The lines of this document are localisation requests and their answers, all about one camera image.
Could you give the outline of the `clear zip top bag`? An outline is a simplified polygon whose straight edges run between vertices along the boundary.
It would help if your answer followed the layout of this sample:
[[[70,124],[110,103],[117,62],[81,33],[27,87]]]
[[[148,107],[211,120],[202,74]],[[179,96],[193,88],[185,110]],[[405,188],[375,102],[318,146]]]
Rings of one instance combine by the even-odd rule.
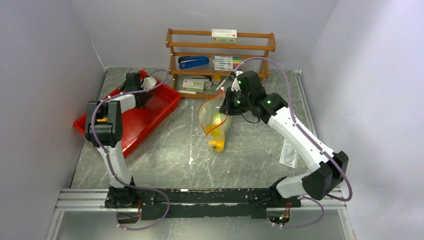
[[[232,117],[219,112],[225,96],[225,91],[222,88],[216,95],[202,103],[197,112],[207,146],[216,153],[224,151],[226,137],[232,125]]]

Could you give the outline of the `yellow green mango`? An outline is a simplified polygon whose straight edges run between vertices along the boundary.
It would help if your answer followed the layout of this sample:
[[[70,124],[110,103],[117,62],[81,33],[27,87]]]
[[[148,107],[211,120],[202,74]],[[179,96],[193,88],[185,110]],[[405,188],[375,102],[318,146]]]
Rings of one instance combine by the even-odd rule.
[[[221,137],[221,127],[218,126],[217,124],[211,123],[208,124],[205,127],[206,130],[206,137],[207,138],[214,138],[214,139],[219,139]]]

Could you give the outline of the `yellow bell pepper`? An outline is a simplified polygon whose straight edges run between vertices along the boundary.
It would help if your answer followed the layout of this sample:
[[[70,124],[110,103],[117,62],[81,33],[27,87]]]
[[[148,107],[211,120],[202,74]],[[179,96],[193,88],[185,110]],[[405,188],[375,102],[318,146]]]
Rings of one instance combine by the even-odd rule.
[[[225,148],[225,138],[211,138],[208,140],[208,147],[210,150],[220,153]]]

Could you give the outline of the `green round cabbage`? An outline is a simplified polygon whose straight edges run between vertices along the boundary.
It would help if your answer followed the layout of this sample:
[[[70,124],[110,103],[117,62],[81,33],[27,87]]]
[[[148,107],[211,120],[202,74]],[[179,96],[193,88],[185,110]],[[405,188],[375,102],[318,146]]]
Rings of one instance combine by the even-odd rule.
[[[231,118],[226,114],[217,112],[212,117],[212,124],[217,124],[220,126],[231,125]]]

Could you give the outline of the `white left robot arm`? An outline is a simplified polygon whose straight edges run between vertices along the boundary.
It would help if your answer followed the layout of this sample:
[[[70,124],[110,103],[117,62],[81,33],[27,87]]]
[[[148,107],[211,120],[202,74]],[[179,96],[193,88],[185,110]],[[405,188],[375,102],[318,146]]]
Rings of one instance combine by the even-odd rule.
[[[150,89],[157,83],[148,74],[130,72],[117,94],[87,104],[85,138],[101,154],[109,176],[106,208],[132,208],[139,203],[134,178],[125,163],[122,149],[123,113],[142,108],[153,96]]]

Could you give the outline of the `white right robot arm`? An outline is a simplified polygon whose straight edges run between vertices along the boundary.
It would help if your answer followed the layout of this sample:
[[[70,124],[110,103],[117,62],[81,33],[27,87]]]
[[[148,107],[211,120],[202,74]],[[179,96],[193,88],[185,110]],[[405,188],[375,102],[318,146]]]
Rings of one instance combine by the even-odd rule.
[[[349,157],[322,143],[291,113],[289,104],[277,93],[267,93],[254,71],[232,73],[236,90],[227,88],[219,112],[239,116],[246,112],[276,130],[305,161],[309,172],[277,181],[270,202],[282,207],[290,197],[308,195],[322,200],[346,178]]]

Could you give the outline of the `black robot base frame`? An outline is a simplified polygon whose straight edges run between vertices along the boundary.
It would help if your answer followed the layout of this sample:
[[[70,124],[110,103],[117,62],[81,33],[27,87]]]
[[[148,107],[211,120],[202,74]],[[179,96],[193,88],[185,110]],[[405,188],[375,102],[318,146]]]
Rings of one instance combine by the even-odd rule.
[[[121,223],[165,218],[250,217],[267,219],[268,209],[299,208],[299,197],[283,198],[273,184],[266,188],[136,189],[138,204],[117,210]]]

